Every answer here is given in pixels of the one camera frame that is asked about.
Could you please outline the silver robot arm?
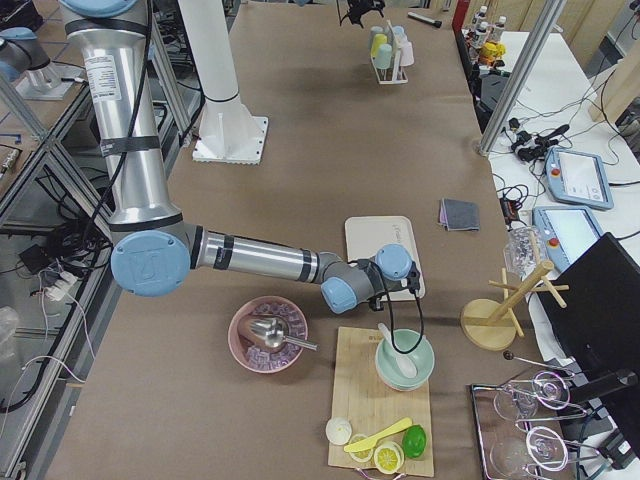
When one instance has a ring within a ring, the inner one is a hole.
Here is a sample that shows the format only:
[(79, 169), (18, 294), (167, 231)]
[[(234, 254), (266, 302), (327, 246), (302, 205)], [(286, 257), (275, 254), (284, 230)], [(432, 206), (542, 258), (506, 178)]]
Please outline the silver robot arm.
[(172, 203), (148, 86), (152, 7), (147, 1), (65, 1), (68, 39), (82, 53), (115, 209), (111, 270), (145, 297), (177, 289), (200, 267), (314, 283), (335, 313), (378, 308), (393, 291), (417, 293), (420, 273), (397, 244), (352, 262), (187, 224)]

